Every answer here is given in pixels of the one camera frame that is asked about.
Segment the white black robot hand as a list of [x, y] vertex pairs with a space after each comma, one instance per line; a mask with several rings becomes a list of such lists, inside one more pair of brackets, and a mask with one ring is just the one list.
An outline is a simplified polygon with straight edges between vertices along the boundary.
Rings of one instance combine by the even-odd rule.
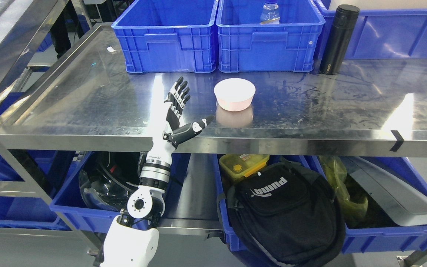
[[191, 98], [188, 81], [182, 76], [173, 84], [161, 106], [154, 112], [151, 137], [153, 146], [147, 153], [148, 163], [172, 164], [172, 154], [180, 144], [199, 135], [214, 120], [209, 115], [183, 126], [180, 118]]

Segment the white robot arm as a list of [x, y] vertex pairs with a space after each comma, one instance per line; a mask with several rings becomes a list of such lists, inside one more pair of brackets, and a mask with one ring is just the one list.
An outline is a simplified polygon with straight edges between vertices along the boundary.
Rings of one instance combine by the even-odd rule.
[[159, 245], [159, 219], [164, 214], [171, 164], [149, 159], [137, 190], [116, 216], [97, 257], [99, 267], [147, 267]]

